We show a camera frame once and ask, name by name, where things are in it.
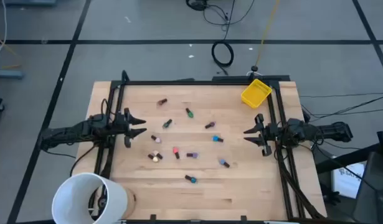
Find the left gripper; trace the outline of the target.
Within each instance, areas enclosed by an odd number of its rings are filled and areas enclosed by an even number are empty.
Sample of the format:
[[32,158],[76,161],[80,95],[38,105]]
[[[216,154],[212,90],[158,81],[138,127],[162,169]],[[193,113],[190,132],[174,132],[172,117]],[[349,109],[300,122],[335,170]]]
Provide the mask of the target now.
[[117,134],[124,134],[124,144],[126,148],[131,147],[131,139],[135,138],[137,135],[145,132],[146,128],[140,129],[131,129],[131,125],[139,125],[146,123],[145,120],[135,118],[131,115],[130,109],[125,108],[124,113],[118,113],[115,116],[115,119],[112,121],[112,129]]

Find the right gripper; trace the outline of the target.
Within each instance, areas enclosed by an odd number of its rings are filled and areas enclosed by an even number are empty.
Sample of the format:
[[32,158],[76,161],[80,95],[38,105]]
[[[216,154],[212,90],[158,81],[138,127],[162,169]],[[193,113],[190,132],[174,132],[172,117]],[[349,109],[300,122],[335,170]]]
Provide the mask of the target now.
[[259,113],[255,117],[256,125],[252,129],[244,131],[244,134],[253,134],[259,132],[258,137],[246,137],[246,141],[252,142],[257,146],[262,146],[262,155],[269,156],[272,153],[272,149],[269,146],[269,141],[276,141],[279,136],[279,127],[276,123],[268,123],[264,125],[263,114]]

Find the yellow plastic basket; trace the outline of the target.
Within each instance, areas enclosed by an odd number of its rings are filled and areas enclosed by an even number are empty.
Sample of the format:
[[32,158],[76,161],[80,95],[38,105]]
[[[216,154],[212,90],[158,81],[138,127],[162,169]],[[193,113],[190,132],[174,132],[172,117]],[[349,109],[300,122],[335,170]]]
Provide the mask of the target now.
[[271,92],[272,89],[268,85],[264,84],[264,82],[259,79],[254,79],[254,81],[242,92],[241,100],[249,107],[255,109],[263,103]]

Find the black slanted beam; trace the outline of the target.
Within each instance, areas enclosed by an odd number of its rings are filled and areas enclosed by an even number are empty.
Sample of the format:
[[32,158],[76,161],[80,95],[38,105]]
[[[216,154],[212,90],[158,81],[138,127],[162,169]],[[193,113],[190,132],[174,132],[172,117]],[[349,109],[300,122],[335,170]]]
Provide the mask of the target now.
[[363,149],[344,154],[339,157],[332,158],[331,156],[323,162],[316,164],[317,173],[329,172],[335,169],[340,169],[351,164],[356,164],[368,160],[369,154],[377,152],[380,149],[380,144],[373,144]]

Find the white printed sign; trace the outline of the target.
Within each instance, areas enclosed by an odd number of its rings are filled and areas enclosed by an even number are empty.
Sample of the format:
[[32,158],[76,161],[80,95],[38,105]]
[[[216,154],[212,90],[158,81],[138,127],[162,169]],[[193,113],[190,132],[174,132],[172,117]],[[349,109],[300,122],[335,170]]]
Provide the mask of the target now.
[[340,196],[355,199],[361,180],[345,168],[331,171],[331,189]]

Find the dark grey chair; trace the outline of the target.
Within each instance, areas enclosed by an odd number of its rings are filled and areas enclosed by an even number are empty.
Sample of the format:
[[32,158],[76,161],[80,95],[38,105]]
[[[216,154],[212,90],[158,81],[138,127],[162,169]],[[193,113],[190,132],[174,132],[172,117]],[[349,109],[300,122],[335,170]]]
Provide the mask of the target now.
[[372,152],[366,163],[353,216],[361,223],[383,224],[383,157]]

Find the black round device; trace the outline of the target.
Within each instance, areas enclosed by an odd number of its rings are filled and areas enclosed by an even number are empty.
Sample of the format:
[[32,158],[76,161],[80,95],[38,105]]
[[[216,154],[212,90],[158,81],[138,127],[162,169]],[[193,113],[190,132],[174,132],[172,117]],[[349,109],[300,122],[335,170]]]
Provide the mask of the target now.
[[204,11],[207,8],[207,0],[186,0],[186,5],[195,11]]

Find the grey table foot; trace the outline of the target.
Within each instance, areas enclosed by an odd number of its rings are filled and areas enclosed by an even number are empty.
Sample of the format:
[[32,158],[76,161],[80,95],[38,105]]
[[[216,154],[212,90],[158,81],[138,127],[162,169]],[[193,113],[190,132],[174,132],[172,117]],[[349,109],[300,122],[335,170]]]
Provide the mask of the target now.
[[0,78],[23,79],[24,74],[18,70],[0,70]]
[[4,0],[6,6],[55,6],[57,0]]

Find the black aluminium table frame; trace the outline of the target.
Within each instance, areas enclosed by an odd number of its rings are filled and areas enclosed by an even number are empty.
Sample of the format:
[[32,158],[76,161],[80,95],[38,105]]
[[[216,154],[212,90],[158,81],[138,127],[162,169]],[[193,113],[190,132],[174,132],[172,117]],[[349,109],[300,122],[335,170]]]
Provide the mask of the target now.
[[[246,77],[214,81],[136,82],[125,85],[123,107],[146,121],[147,129],[130,148],[118,138],[110,177],[136,195],[134,212],[127,222],[279,220],[309,217],[295,191],[281,176],[286,167],[311,206],[326,214],[318,175],[308,142],[276,154],[262,155],[262,148],[246,141],[244,131],[261,113],[267,123],[282,124],[303,117],[296,83],[270,77],[274,91],[253,109],[241,100],[249,84]],[[157,102],[167,98],[162,106]],[[189,108],[194,117],[187,115]],[[166,129],[163,124],[172,119]],[[210,122],[215,126],[205,128]],[[161,139],[156,143],[155,135]],[[222,138],[215,142],[213,136]],[[176,159],[173,147],[179,149]],[[163,159],[153,162],[148,154],[159,151]],[[197,152],[198,158],[187,157]],[[220,164],[226,160],[230,167]],[[195,177],[195,184],[184,178]]]

